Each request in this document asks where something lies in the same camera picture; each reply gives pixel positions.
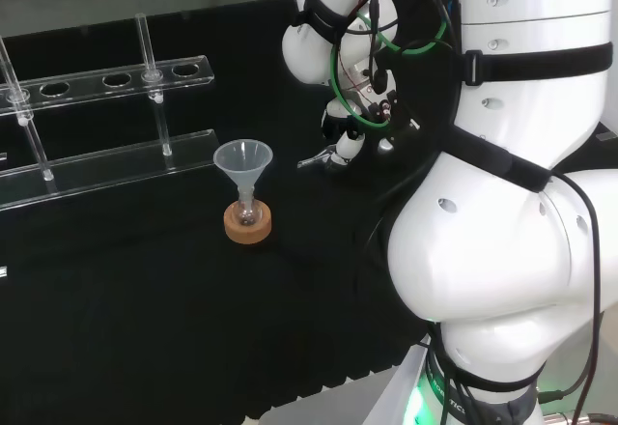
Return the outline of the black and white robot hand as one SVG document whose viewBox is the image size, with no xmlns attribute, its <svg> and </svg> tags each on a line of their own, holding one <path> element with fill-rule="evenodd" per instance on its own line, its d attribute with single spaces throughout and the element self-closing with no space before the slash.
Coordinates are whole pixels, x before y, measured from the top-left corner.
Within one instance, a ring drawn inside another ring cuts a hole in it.
<svg viewBox="0 0 618 425">
<path fill-rule="evenodd" d="M 365 147 L 384 159 L 395 156 L 397 149 L 414 140 L 421 130 L 420 120 L 414 119 L 395 107 L 391 125 L 385 134 L 362 128 L 361 123 L 338 99 L 330 101 L 322 116 L 321 126 L 325 140 L 332 150 L 325 162 L 327 167 L 343 169 L 358 157 Z"/>
</svg>

